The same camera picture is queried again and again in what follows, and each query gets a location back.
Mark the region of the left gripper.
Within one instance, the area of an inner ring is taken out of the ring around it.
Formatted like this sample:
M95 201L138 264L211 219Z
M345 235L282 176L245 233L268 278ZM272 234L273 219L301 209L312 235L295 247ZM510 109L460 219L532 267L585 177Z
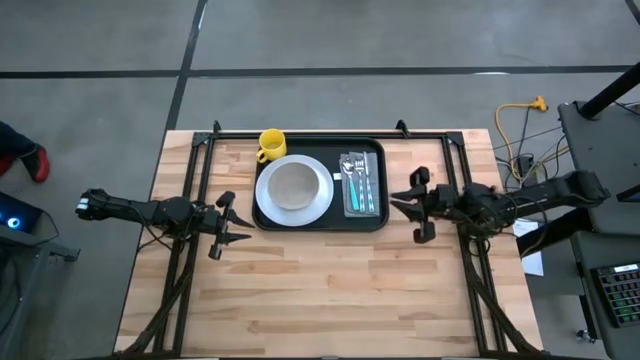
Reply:
M233 209L235 194L231 191L224 192L217 200L215 205L222 211L206 207L203 215L197 225L197 231L206 233L215 237L214 243L211 245L208 256L213 260L219 260L222 255L222 247L230 245L233 242L249 239L248 234L230 233L229 224L254 228L254 225L241 219Z

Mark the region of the grey napkin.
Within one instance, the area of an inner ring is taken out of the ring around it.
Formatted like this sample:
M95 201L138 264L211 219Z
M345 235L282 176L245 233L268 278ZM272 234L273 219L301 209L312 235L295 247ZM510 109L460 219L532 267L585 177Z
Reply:
M354 182L354 185L355 185L355 189L356 189L356 193L357 193L357 199L358 199L358 203L359 203L358 173L357 173L356 168L355 168L355 161L356 161L357 158L360 158L364 162L363 152L349 152L348 154L343 153L343 154L340 155L339 162L338 162L340 173L335 173L334 174L334 179L340 181L341 194L342 194L342 198L343 198L344 215L347 218L377 217L377 216L380 216L381 213L382 213L382 205L380 204L380 202L381 202L381 200L380 200L380 198L381 198L381 190L380 190L380 180L379 180L380 170L379 170L379 165L378 165L378 157L373 152L366 152L366 153L368 154L368 165L369 165L369 171L370 171L370 183L371 183L373 199L374 199L374 204L375 204L375 212L373 214L368 212L365 168L364 168L364 173L363 173L363 184L364 184L364 198L365 198L366 211L365 212L361 212L360 211L360 206L359 206L359 210L358 211L354 211L353 210L352 205L351 205L351 200L350 200L348 177L347 177L347 175L345 174L345 172L344 172L344 170L342 168L342 163L343 163L344 160L348 160L350 163L353 164L352 177L353 177L353 182Z

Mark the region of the white round plate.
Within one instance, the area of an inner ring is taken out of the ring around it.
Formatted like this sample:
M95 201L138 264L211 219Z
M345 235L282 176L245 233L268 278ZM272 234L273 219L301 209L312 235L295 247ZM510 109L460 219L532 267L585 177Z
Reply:
M314 201L298 210L286 210L277 206L269 197L268 180L280 165L299 162L314 169L319 178L319 191ZM287 155L267 165L259 174L255 186L258 208L272 222L285 227L301 227L318 220L330 207L334 197L334 182L329 170L318 160L306 155Z

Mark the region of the knife with patterned handle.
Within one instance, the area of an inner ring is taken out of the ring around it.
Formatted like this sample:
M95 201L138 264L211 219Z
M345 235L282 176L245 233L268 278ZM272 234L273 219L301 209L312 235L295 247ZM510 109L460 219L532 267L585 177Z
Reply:
M373 193L372 193L372 188L371 188L371 183L370 183L370 171L369 171L369 165L368 165L368 154L366 152L363 152L363 159L364 159L364 168L365 168L368 212L373 214L375 212L375 204L374 204Z

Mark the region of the fork with patterned handle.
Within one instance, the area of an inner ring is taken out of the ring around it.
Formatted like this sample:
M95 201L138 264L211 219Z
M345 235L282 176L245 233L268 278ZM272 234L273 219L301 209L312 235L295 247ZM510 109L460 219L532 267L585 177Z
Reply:
M358 185L359 185L359 206L360 211L365 212L365 198L364 198L364 184L363 184L363 173L364 173L364 162L362 159L357 158L355 161L355 168L358 173Z

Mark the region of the spoon with teal handle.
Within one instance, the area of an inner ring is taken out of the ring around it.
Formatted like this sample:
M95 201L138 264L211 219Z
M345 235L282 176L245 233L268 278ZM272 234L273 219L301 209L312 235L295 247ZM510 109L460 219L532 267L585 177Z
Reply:
M355 185L353 182L353 164L350 163L348 160L344 160L342 163L342 168L345 172L345 174L348 177L348 182L349 182L349 191L350 191L350 200L351 200L351 205L354 211L358 211L359 210L359 203L358 203L358 199L357 199L357 193L356 193L356 189L355 189Z

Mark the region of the beige bowl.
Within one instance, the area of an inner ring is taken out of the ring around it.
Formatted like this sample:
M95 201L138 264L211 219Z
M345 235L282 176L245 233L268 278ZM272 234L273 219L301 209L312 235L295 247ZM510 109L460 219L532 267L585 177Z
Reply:
M319 191L319 178L309 165L286 163L273 171L267 189L270 199L277 206L298 210L314 201Z

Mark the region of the yellow mug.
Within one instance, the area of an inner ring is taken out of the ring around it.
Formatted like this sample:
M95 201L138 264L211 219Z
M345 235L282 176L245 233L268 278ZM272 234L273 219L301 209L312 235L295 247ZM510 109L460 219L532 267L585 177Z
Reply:
M275 128L263 131L259 136L259 151L256 154L258 163L274 161L287 155L285 134Z

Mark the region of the black plastic tray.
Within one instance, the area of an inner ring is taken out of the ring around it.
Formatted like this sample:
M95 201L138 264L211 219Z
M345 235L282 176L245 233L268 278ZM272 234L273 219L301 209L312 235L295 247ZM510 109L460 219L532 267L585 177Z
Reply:
M330 172L334 182L334 197L329 209L316 221L301 227L285 227L269 220L258 208L254 195L253 220L257 227L266 231L329 231L329 232L374 232L383 228L389 219L389 199L386 178L385 151L382 145L370 137L338 136L291 136L287 139L290 155L306 155L321 162ZM377 217L347 218L344 215L340 181L334 179L339 173L339 158L343 153L373 152L378 157L382 213ZM261 171L269 164L259 164L256 181Z

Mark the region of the black power adapter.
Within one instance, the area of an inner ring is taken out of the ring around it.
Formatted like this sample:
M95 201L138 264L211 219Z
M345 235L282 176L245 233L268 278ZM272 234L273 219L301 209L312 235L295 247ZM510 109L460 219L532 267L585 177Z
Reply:
M519 183L522 187L531 187L538 184L534 165L534 156L531 154L519 155L516 158L516 172L519 175Z

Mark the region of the white paper sheet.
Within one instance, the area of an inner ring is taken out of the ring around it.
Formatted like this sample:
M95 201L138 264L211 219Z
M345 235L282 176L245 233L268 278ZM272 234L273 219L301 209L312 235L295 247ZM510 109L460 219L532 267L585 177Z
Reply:
M529 232L536 230L538 226L539 224L537 222L518 219L515 221L513 225L513 233L517 236L526 235ZM536 252L532 255L523 257L521 262L522 262L524 272L527 275L533 275L538 277L544 276L543 261L542 261L542 255L540 252Z

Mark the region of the large grey desk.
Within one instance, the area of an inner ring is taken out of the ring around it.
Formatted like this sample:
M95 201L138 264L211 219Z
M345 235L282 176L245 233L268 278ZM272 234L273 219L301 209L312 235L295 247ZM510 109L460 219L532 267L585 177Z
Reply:
M575 168L595 173L611 194L588 210L594 230L640 235L640 203L616 198L640 184L640 116L610 106L589 120L580 115L576 103L559 105L558 113Z

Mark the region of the dark grey side desk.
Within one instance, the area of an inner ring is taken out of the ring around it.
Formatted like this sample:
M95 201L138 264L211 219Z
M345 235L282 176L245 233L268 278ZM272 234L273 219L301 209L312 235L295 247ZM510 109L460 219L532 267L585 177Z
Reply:
M640 236L579 231L570 242L583 286L581 302L589 333L602 341L612 360L640 360L640 325L613 326L592 275L596 268L640 264Z

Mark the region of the black computer with blue light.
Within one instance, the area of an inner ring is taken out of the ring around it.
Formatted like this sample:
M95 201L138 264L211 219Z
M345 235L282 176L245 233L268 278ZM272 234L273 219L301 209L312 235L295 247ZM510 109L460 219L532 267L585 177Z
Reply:
M0 192L0 360L16 352L49 258L73 262L80 254L78 248L57 241L58 231L46 239L36 236L45 213Z

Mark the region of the keyboard with coloured keys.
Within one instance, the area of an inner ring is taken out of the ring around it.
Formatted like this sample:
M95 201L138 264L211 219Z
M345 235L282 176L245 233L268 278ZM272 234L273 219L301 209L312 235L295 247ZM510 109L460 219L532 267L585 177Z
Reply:
M595 268L591 274L612 325L640 325L640 263Z

